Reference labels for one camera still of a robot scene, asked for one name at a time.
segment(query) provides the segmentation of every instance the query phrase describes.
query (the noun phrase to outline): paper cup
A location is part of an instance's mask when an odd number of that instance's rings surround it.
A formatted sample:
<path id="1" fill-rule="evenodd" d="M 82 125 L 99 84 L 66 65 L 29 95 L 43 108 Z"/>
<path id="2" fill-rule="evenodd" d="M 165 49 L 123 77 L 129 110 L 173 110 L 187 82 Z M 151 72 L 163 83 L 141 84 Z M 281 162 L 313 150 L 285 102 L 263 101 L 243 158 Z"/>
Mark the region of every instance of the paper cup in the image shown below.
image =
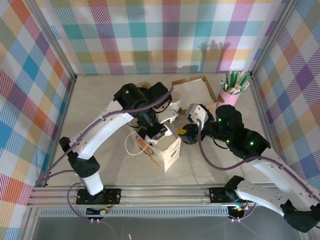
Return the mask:
<path id="1" fill-rule="evenodd" d="M 240 93 L 238 94 L 229 94 L 226 93 L 223 88 L 220 89 L 219 95 L 218 95 L 218 102 L 216 103 L 216 107 L 220 107 L 222 105 L 232 105 L 234 106 L 240 96 Z"/>
<path id="2" fill-rule="evenodd" d="M 181 94 L 174 89 L 171 93 L 171 97 L 172 97 L 171 106 L 174 110 L 178 111 L 181 107 Z"/>

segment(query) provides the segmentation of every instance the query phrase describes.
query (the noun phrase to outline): gray floor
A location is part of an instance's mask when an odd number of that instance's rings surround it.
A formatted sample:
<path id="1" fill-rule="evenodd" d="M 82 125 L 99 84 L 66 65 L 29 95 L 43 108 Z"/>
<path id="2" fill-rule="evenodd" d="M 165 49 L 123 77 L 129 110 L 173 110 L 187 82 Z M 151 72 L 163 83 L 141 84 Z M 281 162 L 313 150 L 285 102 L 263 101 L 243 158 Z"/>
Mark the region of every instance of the gray floor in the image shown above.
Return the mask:
<path id="1" fill-rule="evenodd" d="M 242 223 L 227 217 L 107 219 L 111 228 L 78 217 L 39 218 L 33 240 L 299 240 L 274 211 L 257 207 Z"/>
<path id="2" fill-rule="evenodd" d="M 103 111 L 113 99 L 113 95 L 124 84 L 148 81 L 153 85 L 156 82 L 163 82 L 166 87 L 170 88 L 172 81 L 194 76 L 192 74 L 79 76 L 61 136 L 72 137 L 78 134 Z M 206 74 L 205 76 L 217 96 L 220 90 L 220 80 L 225 78 L 224 74 Z M 245 127 L 263 134 L 250 89 L 241 93 L 235 107 L 241 112 Z M 189 123 L 186 118 L 185 115 L 179 116 L 173 124 L 176 127 L 183 127 Z M 211 168 L 203 160 L 197 144 L 182 143 L 180 157 L 164 173 L 163 169 L 146 155 L 130 156 L 126 153 L 124 141 L 130 132 L 132 130 L 128 126 L 123 126 L 94 154 L 101 166 L 99 172 L 102 182 L 106 185 L 225 184 L 234 175 L 245 177 L 253 183 L 270 182 L 250 164 L 244 164 L 230 171 Z M 203 141 L 203 147 L 208 158 L 218 166 L 228 167 L 240 161 L 228 150 L 216 147 L 209 138 Z M 138 151 L 131 141 L 128 141 L 128 149 L 133 153 Z M 55 159 L 58 159 L 62 153 L 59 147 Z M 67 159 L 59 163 L 53 172 L 66 169 L 71 169 Z M 66 173 L 52 178 L 48 184 L 50 186 L 69 186 L 78 181 L 78 177 L 73 173 Z"/>

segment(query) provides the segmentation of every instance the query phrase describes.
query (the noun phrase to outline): robotic arm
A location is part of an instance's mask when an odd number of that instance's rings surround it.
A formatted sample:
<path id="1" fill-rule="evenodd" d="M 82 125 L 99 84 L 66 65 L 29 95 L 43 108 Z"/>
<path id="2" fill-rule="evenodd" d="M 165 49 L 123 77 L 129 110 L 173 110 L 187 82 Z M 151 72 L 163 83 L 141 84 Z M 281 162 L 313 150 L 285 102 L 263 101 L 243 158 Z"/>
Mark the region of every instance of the robotic arm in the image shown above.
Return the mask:
<path id="1" fill-rule="evenodd" d="M 231 199 L 237 197 L 265 206 L 282 215 L 288 224 L 300 232 L 306 233 L 318 224 L 319 190 L 304 183 L 303 179 L 281 161 L 267 140 L 258 132 L 244 128 L 239 111 L 231 105 L 220 106 L 215 111 L 215 121 L 203 105 L 192 104 L 187 114 L 192 123 L 183 127 L 185 132 L 180 136 L 187 144 L 198 142 L 202 156 L 208 164 L 218 170 L 230 170 L 243 163 L 250 163 L 279 188 L 262 188 L 242 177 L 234 176 L 225 186 L 226 194 Z M 229 149 L 244 161 L 234 167 L 221 168 L 213 165 L 202 148 L 201 141 L 205 137 L 212 138 L 214 142 L 224 142 L 227 146 L 225 149 Z"/>
<path id="2" fill-rule="evenodd" d="M 165 124 L 166 121 L 178 116 L 170 106 L 171 100 L 172 97 L 168 94 L 168 89 L 161 82 L 148 89 L 138 88 L 133 83 L 126 84 L 88 127 L 72 138 L 62 137 L 59 140 L 64 152 L 75 144 L 72 151 L 67 154 L 68 161 L 92 196 L 104 189 L 98 172 L 100 165 L 94 157 L 99 146 L 116 130 L 134 118 L 142 127 L 139 135 L 148 139 L 150 143 L 156 142 L 164 135 L 172 134 Z M 156 102 L 159 103 L 154 108 L 162 109 L 161 111 L 155 111 L 153 108 L 139 110 Z"/>

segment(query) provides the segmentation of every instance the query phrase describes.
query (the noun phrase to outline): pink cup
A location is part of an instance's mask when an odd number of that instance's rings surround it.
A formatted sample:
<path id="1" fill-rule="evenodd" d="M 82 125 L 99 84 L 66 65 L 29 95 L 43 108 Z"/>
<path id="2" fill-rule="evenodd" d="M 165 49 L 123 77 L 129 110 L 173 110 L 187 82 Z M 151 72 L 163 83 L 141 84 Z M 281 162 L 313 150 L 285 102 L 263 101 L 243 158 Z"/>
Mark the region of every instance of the pink cup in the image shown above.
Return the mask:
<path id="1" fill-rule="evenodd" d="M 218 95 L 218 102 L 216 103 L 216 107 L 220 107 L 222 105 L 232 105 L 234 106 L 240 96 L 240 93 L 238 94 L 229 94 L 226 93 L 223 88 L 220 89 L 219 95 Z"/>

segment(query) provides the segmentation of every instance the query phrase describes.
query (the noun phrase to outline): table surface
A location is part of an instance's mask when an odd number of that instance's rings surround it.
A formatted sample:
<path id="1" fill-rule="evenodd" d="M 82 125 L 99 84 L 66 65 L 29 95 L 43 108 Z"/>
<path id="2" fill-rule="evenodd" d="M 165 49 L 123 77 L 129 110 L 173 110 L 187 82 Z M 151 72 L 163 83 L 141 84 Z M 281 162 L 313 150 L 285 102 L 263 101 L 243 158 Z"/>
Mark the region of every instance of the table surface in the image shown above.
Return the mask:
<path id="1" fill-rule="evenodd" d="M 148 74 L 148 75 L 97 75 L 79 76 L 74 87 L 68 112 L 62 127 L 60 137 L 72 137 L 93 121 L 113 99 L 113 95 L 127 83 L 149 82 L 151 85 L 162 82 L 167 88 L 171 82 L 189 79 L 198 74 Z M 216 97 L 220 90 L 220 80 L 224 74 L 205 74 Z M 263 135 L 262 126 L 257 114 L 251 90 L 241 93 L 235 108 L 242 114 L 244 126 Z M 179 116 L 173 123 L 182 128 L 187 116 Z M 100 164 L 100 177 L 105 185 L 159 185 L 159 184 L 225 184 L 231 177 L 238 175 L 252 183 L 270 183 L 271 181 L 250 163 L 229 171 L 220 171 L 210 167 L 203 159 L 197 144 L 181 144 L 180 156 L 166 171 L 157 166 L 145 154 L 131 156 L 125 150 L 125 138 L 133 130 L 127 125 L 116 131 L 103 143 L 94 156 Z M 127 143 L 130 152 L 138 151 L 131 140 Z M 223 150 L 214 145 L 212 139 L 203 140 L 203 148 L 207 157 L 217 166 L 228 167 L 241 159 L 229 150 Z M 54 161 L 63 151 L 57 148 Z M 52 171 L 56 173 L 71 169 L 67 159 L 60 162 Z M 49 186 L 69 186 L 79 182 L 74 173 L 65 173 L 48 181 Z"/>

